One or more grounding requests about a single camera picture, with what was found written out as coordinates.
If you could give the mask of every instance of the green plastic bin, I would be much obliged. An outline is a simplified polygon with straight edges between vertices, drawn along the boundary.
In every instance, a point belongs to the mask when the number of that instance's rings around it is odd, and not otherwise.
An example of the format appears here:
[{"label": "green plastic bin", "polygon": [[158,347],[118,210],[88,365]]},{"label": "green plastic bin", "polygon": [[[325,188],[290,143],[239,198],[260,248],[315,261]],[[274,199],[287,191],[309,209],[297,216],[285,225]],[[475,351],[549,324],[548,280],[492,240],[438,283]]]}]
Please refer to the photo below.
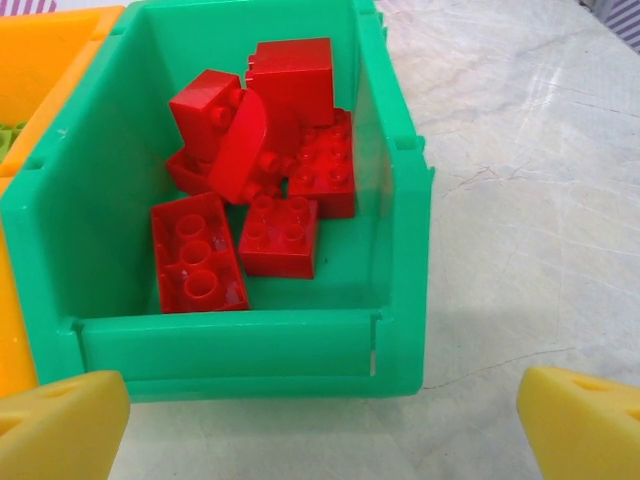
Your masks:
[{"label": "green plastic bin", "polygon": [[[0,204],[42,383],[122,372],[135,400],[391,396],[423,378],[433,170],[371,0],[153,1],[123,14]],[[168,100],[257,42],[331,37],[354,112],[357,214],[316,278],[247,278],[252,310],[160,314],[150,207],[178,198]],[[230,209],[234,235],[243,211]]]}]

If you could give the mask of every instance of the purple object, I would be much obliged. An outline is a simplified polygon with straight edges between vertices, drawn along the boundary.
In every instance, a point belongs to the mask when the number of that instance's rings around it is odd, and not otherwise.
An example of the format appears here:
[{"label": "purple object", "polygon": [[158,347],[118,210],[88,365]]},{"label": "purple object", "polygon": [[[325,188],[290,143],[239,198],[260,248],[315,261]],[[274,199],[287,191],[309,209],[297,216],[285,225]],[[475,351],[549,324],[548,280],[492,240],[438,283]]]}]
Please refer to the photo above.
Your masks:
[{"label": "purple object", "polygon": [[55,12],[57,8],[55,0],[0,0],[0,17]]},{"label": "purple object", "polygon": [[623,42],[640,53],[640,0],[601,0],[594,13]]}]

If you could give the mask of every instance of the white table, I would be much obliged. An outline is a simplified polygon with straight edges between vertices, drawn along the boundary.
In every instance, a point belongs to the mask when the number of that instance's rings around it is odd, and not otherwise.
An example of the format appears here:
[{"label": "white table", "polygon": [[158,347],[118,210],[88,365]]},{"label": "white table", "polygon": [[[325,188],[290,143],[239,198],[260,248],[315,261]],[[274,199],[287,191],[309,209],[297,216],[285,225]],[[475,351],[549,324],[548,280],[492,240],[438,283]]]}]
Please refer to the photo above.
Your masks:
[{"label": "white table", "polygon": [[386,0],[433,194],[425,386],[135,405],[112,479],[538,479],[530,365],[640,384],[640,57],[574,0]]}]

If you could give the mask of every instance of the green toy piece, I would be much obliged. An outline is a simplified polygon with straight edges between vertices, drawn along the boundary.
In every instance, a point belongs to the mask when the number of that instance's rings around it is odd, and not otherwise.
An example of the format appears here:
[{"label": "green toy piece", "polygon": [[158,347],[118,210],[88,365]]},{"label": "green toy piece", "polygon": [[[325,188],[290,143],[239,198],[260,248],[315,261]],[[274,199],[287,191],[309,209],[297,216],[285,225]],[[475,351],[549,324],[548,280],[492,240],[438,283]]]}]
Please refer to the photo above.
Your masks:
[{"label": "green toy piece", "polygon": [[11,130],[0,130],[0,163],[9,153],[11,148]]},{"label": "green toy piece", "polygon": [[17,124],[15,127],[13,127],[11,129],[11,144],[13,145],[13,142],[16,141],[16,138],[18,138],[18,135],[20,135],[22,133],[22,130],[24,129],[24,127],[27,125],[27,122],[20,122],[19,124]]}]

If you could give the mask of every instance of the red duplo block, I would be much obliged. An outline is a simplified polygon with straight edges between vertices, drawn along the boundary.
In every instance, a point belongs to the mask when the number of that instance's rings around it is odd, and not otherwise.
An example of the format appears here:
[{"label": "red duplo block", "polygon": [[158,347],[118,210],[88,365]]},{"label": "red duplo block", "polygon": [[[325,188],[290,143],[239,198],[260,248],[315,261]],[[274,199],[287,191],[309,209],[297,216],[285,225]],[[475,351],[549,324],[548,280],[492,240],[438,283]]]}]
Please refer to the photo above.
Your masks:
[{"label": "red duplo block", "polygon": [[220,197],[156,205],[151,222],[163,313],[249,308]]},{"label": "red duplo block", "polygon": [[280,183],[295,165],[300,124],[282,104],[247,90],[209,172],[211,189],[233,204],[260,194],[280,195]]},{"label": "red duplo block", "polygon": [[336,109],[331,127],[302,133],[298,166],[289,178],[290,196],[317,200],[320,218],[355,215],[351,115]]},{"label": "red duplo block", "polygon": [[238,245],[245,272],[259,277],[313,278],[317,232],[317,202],[257,197]]},{"label": "red duplo block", "polygon": [[207,174],[210,169],[210,163],[196,160],[184,148],[181,148],[167,161],[167,170],[176,187],[189,195],[200,195],[211,191],[207,182]]},{"label": "red duplo block", "polygon": [[243,95],[237,75],[205,70],[169,101],[189,155],[213,162]]},{"label": "red duplo block", "polygon": [[333,124],[333,63],[328,38],[259,43],[247,88],[292,108],[304,126]]}]

